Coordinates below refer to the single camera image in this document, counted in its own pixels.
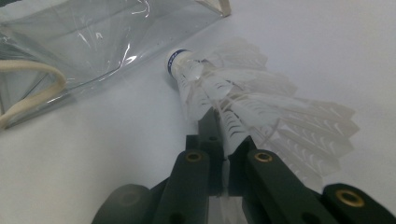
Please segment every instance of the plastic bag handle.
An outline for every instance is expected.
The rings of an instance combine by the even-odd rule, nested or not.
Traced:
[[[23,100],[20,100],[15,105],[13,105],[5,114],[0,114],[0,128],[3,129],[7,126],[8,121],[22,113],[26,112],[38,105],[41,105],[52,97],[57,95],[59,92],[64,90],[64,86],[66,84],[66,79],[64,78],[64,74],[58,69],[49,66],[44,63],[35,63],[24,60],[3,60],[0,61],[0,72],[12,72],[19,70],[36,70],[42,71],[46,73],[52,73],[56,76],[56,81],[47,87],[45,90],[33,94],[29,97],[26,97]]]

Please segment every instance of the plastic packaging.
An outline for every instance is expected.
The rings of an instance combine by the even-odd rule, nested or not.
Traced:
[[[221,13],[226,16],[230,12],[228,0],[220,0],[217,5],[217,1],[207,2],[215,10],[202,4],[206,1],[193,0],[11,2],[0,6],[0,59],[44,63],[59,70],[66,82],[56,95],[48,96],[46,103],[39,102],[35,108],[7,119],[7,126],[120,69],[142,63],[220,19]],[[5,70],[0,73],[0,104],[8,101],[0,106],[0,112],[54,83],[53,76],[28,73],[32,77],[19,78]],[[17,89],[24,89],[22,95],[10,88],[16,79],[20,85]]]
[[[257,148],[274,151],[311,189],[340,169],[338,158],[353,150],[359,130],[354,111],[331,102],[293,97],[297,88],[266,70],[258,48],[235,39],[214,50],[174,50],[166,59],[177,80],[186,116],[218,111],[228,155],[251,136]]]

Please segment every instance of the shuttlecock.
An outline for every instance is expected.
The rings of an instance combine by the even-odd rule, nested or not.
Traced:
[[[345,106],[293,97],[297,88],[266,70],[257,47],[235,39],[198,52],[169,54],[189,120],[213,107],[219,113],[228,155],[248,136],[257,148],[274,151],[311,189],[340,169],[338,158],[353,150],[348,138],[359,130]]]

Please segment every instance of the white surface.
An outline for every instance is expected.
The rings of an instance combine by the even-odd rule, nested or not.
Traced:
[[[356,110],[361,130],[327,183],[356,186],[396,214],[396,2],[232,1],[233,15],[177,48],[232,36],[258,45],[297,96]],[[186,133],[166,52],[137,71],[0,133],[0,223],[91,223],[114,188],[166,178]]]

